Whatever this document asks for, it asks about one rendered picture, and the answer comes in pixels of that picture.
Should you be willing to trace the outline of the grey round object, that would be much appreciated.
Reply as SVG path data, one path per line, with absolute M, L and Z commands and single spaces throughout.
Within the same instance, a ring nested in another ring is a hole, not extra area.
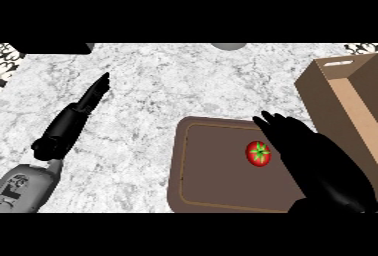
M 234 51 L 245 47 L 246 43 L 211 43 L 211 45 L 224 51 Z

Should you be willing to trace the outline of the black appliance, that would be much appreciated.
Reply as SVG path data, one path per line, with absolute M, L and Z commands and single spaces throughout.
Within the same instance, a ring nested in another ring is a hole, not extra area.
M 10 46 L 25 54 L 78 54 L 93 51 L 93 43 L 10 43 Z

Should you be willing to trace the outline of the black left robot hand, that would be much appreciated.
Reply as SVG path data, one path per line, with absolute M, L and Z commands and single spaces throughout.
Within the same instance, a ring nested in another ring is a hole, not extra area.
M 39 161 L 63 159 L 81 134 L 88 116 L 109 90 L 109 73 L 104 73 L 87 89 L 81 99 L 69 103 L 54 117 L 42 136 L 31 149 Z

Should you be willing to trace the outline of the brown tray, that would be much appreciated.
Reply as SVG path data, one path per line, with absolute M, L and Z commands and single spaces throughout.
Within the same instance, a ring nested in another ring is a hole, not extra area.
M 304 197 L 277 153 L 248 161 L 248 144 L 268 140 L 251 121 L 186 117 L 175 130 L 166 200 L 178 213 L 285 213 Z

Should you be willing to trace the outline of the cardboard box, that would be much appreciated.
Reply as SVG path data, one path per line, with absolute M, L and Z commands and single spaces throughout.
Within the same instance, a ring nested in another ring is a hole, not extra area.
M 314 59 L 295 87 L 317 132 L 358 165 L 378 197 L 378 53 Z

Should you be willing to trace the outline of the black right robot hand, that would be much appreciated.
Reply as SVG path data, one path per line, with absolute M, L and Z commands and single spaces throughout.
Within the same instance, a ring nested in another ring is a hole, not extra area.
M 378 213 L 369 179 L 332 140 L 292 117 L 261 112 L 252 117 L 304 194 L 293 214 Z

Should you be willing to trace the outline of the red tomato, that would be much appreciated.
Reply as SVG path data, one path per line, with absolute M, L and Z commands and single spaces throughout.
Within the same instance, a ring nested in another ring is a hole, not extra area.
M 245 149 L 248 162 L 255 167 L 264 167 L 271 159 L 271 151 L 267 144 L 261 141 L 252 141 Z

